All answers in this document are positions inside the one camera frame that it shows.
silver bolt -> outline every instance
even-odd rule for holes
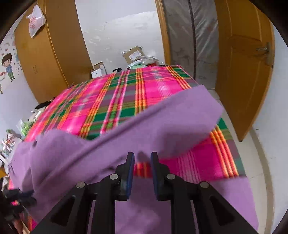
[[[168,175],[166,175],[166,177],[169,180],[173,180],[173,179],[175,179],[176,176],[174,174],[168,174]]]
[[[77,188],[83,188],[85,186],[85,183],[84,182],[78,182],[77,184],[76,184],[76,187]]]
[[[207,183],[206,181],[203,181],[203,182],[200,183],[200,186],[202,188],[208,188],[209,187],[209,183]]]
[[[110,179],[112,179],[112,180],[116,180],[116,179],[118,179],[118,177],[119,177],[119,175],[117,175],[117,174],[110,175]]]

white floor tile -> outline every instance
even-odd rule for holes
[[[267,219],[267,192],[264,174],[251,178],[250,185],[259,222],[258,233],[264,234]]]
[[[263,168],[250,133],[246,135],[242,142],[239,142],[235,130],[230,129],[229,131],[235,141],[247,177],[252,178],[262,174]]]
[[[228,129],[234,129],[233,124],[232,124],[232,122],[231,122],[231,120],[230,120],[230,118],[229,118],[226,110],[223,111],[221,117],[222,117],[222,119],[224,120],[224,122],[225,122],[225,124],[226,124],[226,126],[227,126]]]
[[[208,90],[208,92],[211,94],[212,97],[214,97],[216,100],[219,100],[218,94],[215,92],[215,90],[211,89]]]

white box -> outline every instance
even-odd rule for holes
[[[106,75],[106,71],[105,71],[104,66],[100,65],[100,68],[91,72],[91,74],[92,74],[92,79],[94,79],[94,78],[98,78],[98,77]]]

white plastic bag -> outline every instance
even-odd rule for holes
[[[45,24],[46,19],[38,5],[34,6],[31,15],[27,16],[26,19],[30,19],[29,33],[31,38],[34,37],[36,32]]]

plaid bedsheet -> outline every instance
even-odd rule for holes
[[[138,68],[93,79],[63,91],[39,117],[26,141],[55,128],[92,140],[149,106],[193,86],[197,83],[181,66]],[[172,173],[194,183],[245,174],[222,119],[202,143],[177,158],[161,162]],[[151,177],[149,162],[136,164],[134,174]]]

